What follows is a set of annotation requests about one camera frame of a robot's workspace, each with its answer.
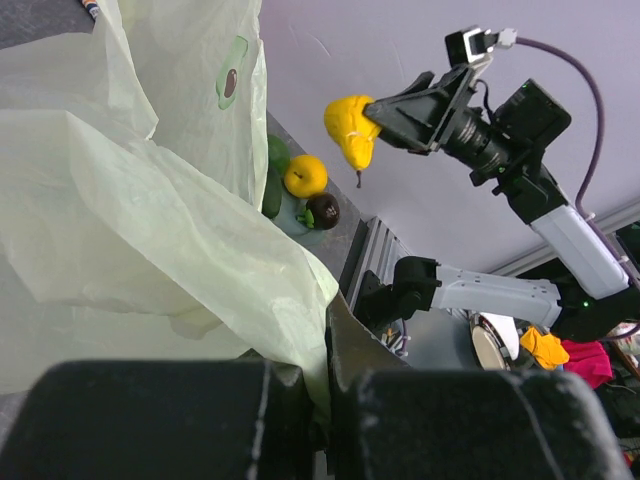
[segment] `black cable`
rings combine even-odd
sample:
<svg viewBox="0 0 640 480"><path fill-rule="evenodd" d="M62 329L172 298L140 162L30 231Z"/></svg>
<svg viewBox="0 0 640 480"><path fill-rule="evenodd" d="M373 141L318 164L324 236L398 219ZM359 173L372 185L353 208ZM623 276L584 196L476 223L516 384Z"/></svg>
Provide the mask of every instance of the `black cable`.
<svg viewBox="0 0 640 480"><path fill-rule="evenodd" d="M491 123L491 125L493 125L496 122L496 115L489 106L489 84L481 78L476 80L476 83L481 83L482 85L484 85L484 97L482 98L482 104L484 105L484 109L487 111L489 122Z"/></svg>
<svg viewBox="0 0 640 480"><path fill-rule="evenodd" d="M524 45L526 47L535 48L538 50L542 50L543 52L550 53L565 62L569 63L572 67L574 67L582 78L587 82L589 89L591 90L591 94L593 95L593 100L596 104L596 143L593 147L593 155L591 156L591 161L589 162L589 168L587 169L587 173L582 181L582 185L580 185L580 190L578 190L578 195L576 196L576 210L585 219L587 224L593 229L595 234L598 236L600 241L607 247L609 252L613 255L621 265L624 272L629 276L631 282L635 285L635 287L640 292L640 280L636 278L635 272L631 269L628 263L623 260L622 256L618 253L615 247L609 242L607 236L600 230L600 228L596 225L593 216L588 214L587 211L582 206L582 200L584 199L585 194L587 193L587 188L591 184L591 180L593 180L593 176L596 171L596 167L598 166L598 162L600 161L600 152L602 150L602 141L604 140L604 126L605 126L605 115L604 115L604 101L602 100L602 94L600 93L600 89L598 88L598 84L596 80L593 78L593 75L587 67L585 67L577 58L568 54L564 50L554 47L553 45L548 45L543 42L539 42L537 40L532 40L530 38L518 37L516 39L516 43L518 45ZM623 338L627 338L637 332L640 331L640 323L633 327L628 332L623 335L616 335L615 337L605 337L603 340L613 341L613 340L621 340Z"/></svg>

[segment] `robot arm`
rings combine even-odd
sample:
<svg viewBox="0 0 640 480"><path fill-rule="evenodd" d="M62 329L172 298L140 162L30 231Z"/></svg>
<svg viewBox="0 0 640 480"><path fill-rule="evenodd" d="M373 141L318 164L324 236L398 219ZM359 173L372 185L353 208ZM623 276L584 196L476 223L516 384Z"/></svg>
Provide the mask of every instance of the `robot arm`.
<svg viewBox="0 0 640 480"><path fill-rule="evenodd" d="M409 257L396 265L392 286L360 302L357 316L370 327L376 318L384 317L386 324L409 318L416 309L462 308L528 320L562 338L590 341L640 309L640 295L623 268L542 164L546 147L569 126L570 115L532 79L491 112L490 122L480 109L468 107L493 47L513 43L513 30L491 34L472 28L449 35L450 72L434 85L433 73L423 73L404 92L369 104L364 114L381 127L379 138L396 148L421 155L442 149L472 170L474 186L495 179L494 195L507 197L575 283L466 272Z"/></svg>

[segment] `gray table surface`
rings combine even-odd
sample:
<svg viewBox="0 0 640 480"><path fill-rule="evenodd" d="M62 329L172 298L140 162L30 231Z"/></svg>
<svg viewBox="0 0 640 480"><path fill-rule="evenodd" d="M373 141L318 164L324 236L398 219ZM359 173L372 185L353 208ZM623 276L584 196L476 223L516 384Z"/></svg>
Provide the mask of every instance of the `gray table surface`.
<svg viewBox="0 0 640 480"><path fill-rule="evenodd" d="M0 49L61 33L90 33L92 29L93 20L78 0L2 0L0 3ZM268 115L267 130L287 143L292 156L305 153L271 115ZM341 222L325 233L321 243L308 250L339 279L360 222L360 212L333 182L329 181L327 191L340 203ZM22 393L0 395L0 446L24 397Z"/></svg>

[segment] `light green plastic bag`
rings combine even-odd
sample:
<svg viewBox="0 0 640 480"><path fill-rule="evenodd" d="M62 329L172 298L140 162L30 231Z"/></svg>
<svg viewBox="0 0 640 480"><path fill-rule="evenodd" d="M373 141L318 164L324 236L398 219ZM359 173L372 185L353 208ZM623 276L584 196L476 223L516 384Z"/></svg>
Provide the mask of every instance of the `light green plastic bag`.
<svg viewBox="0 0 640 480"><path fill-rule="evenodd" d="M251 347L300 365L326 412L337 283L259 213L260 2L121 2L124 29L100 6L93 35L0 51L0 393L69 359Z"/></svg>

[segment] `pink cloth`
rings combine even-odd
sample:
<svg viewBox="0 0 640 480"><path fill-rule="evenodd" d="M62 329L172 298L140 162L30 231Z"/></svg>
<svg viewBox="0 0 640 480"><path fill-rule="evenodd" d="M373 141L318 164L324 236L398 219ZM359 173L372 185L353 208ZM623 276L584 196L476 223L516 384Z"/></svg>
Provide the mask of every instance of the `pink cloth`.
<svg viewBox="0 0 640 480"><path fill-rule="evenodd" d="M569 354L564 369L580 375L591 386L598 388L613 379L609 355L599 342L575 343L563 340L562 346Z"/></svg>

